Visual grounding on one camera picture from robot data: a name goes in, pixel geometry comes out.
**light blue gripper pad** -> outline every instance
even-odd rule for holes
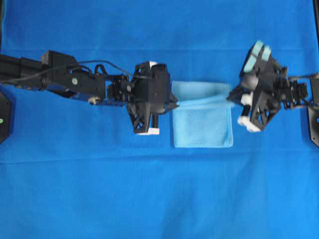
[[[270,47],[267,45],[264,46],[264,43],[258,40],[250,52],[250,55],[248,57],[248,60],[246,61],[243,71],[245,73],[252,71],[258,58],[262,59],[263,61],[268,61],[270,54]]]
[[[233,145],[230,85],[173,81],[179,107],[173,110],[175,147],[223,148]]]

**light blue towel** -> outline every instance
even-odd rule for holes
[[[180,148],[223,148],[233,145],[230,85],[173,81],[179,107],[173,110],[174,145]]]

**wire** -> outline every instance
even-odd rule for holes
[[[32,76],[27,76],[27,77],[21,77],[21,78],[13,78],[13,79],[10,79],[10,80],[6,80],[4,81],[3,83],[12,83],[12,82],[16,82],[16,81],[27,81],[27,80],[30,80],[34,77],[38,77],[38,76],[42,76],[48,72],[51,72],[51,71],[54,71],[54,70],[58,70],[60,68],[64,68],[64,67],[71,67],[71,66],[75,66],[75,67],[82,67],[82,68],[85,68],[85,69],[89,69],[88,67],[86,66],[79,66],[79,64],[88,64],[88,63],[96,63],[96,62],[103,62],[103,63],[106,63],[106,64],[109,64],[110,66],[118,69],[119,71],[129,75],[129,76],[132,76],[132,77],[135,77],[135,78],[140,78],[140,79],[149,79],[149,80],[153,80],[153,77],[149,77],[149,76],[139,76],[139,75],[134,75],[126,70],[124,70],[123,68],[113,64],[112,62],[110,61],[105,61],[105,60],[91,60],[91,61],[80,61],[80,62],[77,62],[77,63],[74,63],[74,64],[68,64],[68,65],[61,65],[61,66],[55,66],[55,67],[52,67],[52,68],[49,68],[49,69],[46,69],[44,71],[41,71],[39,73],[36,73]]]

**black bracket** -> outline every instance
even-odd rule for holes
[[[11,121],[11,102],[0,92],[0,143],[9,136]]]

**black cable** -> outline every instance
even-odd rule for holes
[[[76,66],[76,67],[74,67],[74,68],[68,69],[68,72],[70,72],[70,71],[75,71],[75,70],[77,70],[77,69],[82,69],[82,68],[87,69],[90,74],[93,74],[92,71],[91,71],[91,69],[90,69],[89,67],[83,66],[83,65],[79,65],[79,66]]]
[[[52,67],[52,68],[49,68],[49,69],[46,69],[44,71],[41,71],[39,73],[36,73],[32,76],[27,76],[27,77],[21,77],[21,78],[13,78],[13,79],[10,79],[10,80],[6,80],[4,81],[3,83],[8,83],[8,82],[16,82],[16,81],[27,81],[27,80],[30,80],[34,77],[37,77],[37,76],[41,76],[41,75],[44,75],[50,71],[54,71],[54,70],[58,70],[60,68],[64,68],[64,67],[71,67],[71,66],[76,66],[76,67],[79,67],[79,64],[88,64],[88,63],[96,63],[96,62],[103,62],[103,63],[106,63],[106,64],[109,64],[110,66],[118,69],[119,71],[129,75],[129,76],[132,76],[132,77],[135,77],[135,78],[140,78],[140,79],[148,79],[148,80],[152,80],[153,77],[149,77],[149,76],[139,76],[139,75],[134,75],[124,69],[122,69],[121,67],[113,64],[112,62],[110,61],[105,61],[105,60],[91,60],[91,61],[80,61],[80,62],[77,62],[77,63],[74,63],[74,64],[69,64],[69,65],[61,65],[61,66],[56,66],[56,67]]]

